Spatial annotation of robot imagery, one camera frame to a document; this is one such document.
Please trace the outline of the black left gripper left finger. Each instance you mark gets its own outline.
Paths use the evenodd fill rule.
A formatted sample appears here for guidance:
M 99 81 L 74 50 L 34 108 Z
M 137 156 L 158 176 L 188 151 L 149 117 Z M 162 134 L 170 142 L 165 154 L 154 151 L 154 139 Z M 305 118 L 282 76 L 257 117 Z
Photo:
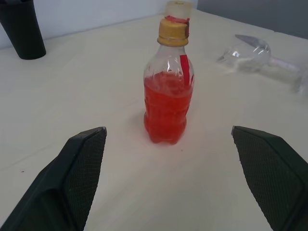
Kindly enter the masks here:
M 82 231 L 97 190 L 107 130 L 71 137 L 36 176 L 2 231 Z

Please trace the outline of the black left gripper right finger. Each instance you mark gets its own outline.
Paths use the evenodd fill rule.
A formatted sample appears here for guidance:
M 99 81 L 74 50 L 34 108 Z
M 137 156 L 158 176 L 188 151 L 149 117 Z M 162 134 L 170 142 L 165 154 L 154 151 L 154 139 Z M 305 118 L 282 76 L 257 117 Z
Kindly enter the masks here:
M 308 229 L 308 164 L 281 137 L 234 126 L 247 185 L 274 231 Z

